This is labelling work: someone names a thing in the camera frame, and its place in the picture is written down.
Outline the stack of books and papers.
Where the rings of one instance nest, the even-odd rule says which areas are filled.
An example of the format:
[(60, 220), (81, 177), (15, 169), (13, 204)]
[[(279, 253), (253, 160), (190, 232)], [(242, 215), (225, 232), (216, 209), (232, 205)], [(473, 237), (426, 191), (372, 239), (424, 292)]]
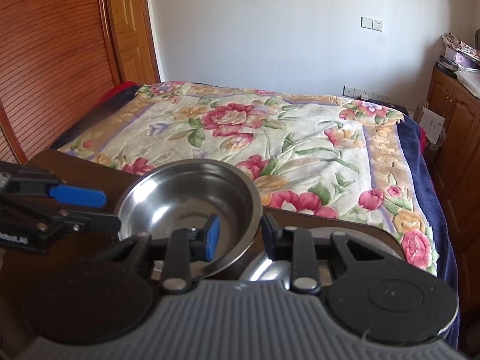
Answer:
[(436, 67), (456, 80), (479, 84), (479, 50), (452, 33), (443, 34), (441, 40), (442, 54)]

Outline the white paper bag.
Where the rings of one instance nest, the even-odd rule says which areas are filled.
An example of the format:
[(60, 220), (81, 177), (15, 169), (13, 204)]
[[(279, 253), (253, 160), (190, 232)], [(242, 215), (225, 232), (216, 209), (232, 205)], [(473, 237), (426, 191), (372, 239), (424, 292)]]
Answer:
[(445, 119), (428, 108), (422, 107), (418, 124), (425, 131), (426, 138), (432, 144), (437, 144), (443, 130)]

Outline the steel bowl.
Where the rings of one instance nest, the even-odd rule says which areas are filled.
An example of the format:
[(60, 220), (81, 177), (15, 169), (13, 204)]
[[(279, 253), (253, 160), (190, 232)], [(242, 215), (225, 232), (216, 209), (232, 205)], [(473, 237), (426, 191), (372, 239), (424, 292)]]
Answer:
[(168, 238), (179, 228), (199, 229), (220, 218), (211, 262), (193, 262), (193, 278), (216, 275), (234, 264), (253, 242), (263, 213), (254, 182), (241, 170), (211, 159), (187, 159), (154, 169), (132, 184), (115, 207), (122, 241), (136, 233)]
[[(344, 232), (350, 236), (359, 238), (361, 241), (371, 244), (386, 253), (389, 253), (399, 259), (405, 260), (404, 252), (400, 244), (391, 236), (379, 228), (338, 228), (338, 227), (320, 227), (311, 228), (310, 232), (314, 238), (329, 240), (329, 236), (334, 232)], [(318, 261), (318, 271), (321, 286), (330, 286), (333, 283), (333, 268), (329, 267), (327, 260)], [(290, 286), (290, 262), (272, 261), (266, 252), (260, 253), (247, 266), (240, 276), (241, 281), (275, 281), (281, 280), (286, 289)]]

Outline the white wall switch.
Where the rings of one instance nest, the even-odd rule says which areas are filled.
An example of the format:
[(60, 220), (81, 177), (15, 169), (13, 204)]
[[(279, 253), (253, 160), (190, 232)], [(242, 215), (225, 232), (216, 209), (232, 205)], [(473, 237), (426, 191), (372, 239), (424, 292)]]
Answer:
[(363, 29), (370, 29), (381, 32), (383, 30), (383, 22), (378, 19), (372, 19), (365, 16), (361, 17), (360, 26)]

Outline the wall socket strip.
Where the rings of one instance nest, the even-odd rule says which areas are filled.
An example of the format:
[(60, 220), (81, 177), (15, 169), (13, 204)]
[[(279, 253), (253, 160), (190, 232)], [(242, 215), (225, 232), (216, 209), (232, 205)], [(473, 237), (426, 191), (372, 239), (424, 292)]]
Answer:
[(343, 96), (348, 98), (360, 98), (363, 100), (374, 100), (383, 102), (390, 101), (390, 97), (387, 95), (349, 86), (343, 86)]

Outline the wooden louvered wardrobe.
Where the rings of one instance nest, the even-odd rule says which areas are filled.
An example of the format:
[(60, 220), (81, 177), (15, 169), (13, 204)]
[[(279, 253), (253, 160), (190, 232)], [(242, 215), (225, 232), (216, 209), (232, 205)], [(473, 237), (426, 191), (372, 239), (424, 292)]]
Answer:
[(160, 80), (147, 0), (1, 0), (1, 159), (22, 164), (125, 82)]

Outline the wooden side cabinet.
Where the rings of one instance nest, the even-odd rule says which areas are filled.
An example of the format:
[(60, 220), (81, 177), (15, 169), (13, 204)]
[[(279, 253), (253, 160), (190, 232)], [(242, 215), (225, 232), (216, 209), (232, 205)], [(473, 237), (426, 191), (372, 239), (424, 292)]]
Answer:
[(479, 306), (479, 99), (434, 68), (426, 100), (445, 119), (431, 175), (459, 271), (460, 310)]

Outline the floral bed blanket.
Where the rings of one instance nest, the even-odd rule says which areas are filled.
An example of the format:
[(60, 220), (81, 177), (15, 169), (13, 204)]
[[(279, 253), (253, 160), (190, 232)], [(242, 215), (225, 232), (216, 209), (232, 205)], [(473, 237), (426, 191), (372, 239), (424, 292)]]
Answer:
[(264, 206), (380, 228), (410, 264), (456, 287), (425, 145), (405, 110), (380, 102), (166, 81), (118, 111), (94, 107), (53, 148), (138, 176), (189, 158), (226, 162)]

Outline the red and navy bedding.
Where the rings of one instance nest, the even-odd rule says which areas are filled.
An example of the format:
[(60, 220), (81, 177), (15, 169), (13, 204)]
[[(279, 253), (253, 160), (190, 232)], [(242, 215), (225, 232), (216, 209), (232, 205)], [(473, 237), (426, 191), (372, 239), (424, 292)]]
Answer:
[(133, 82), (124, 82), (108, 91), (96, 104), (96, 108), (118, 111), (133, 100), (140, 89), (140, 85)]

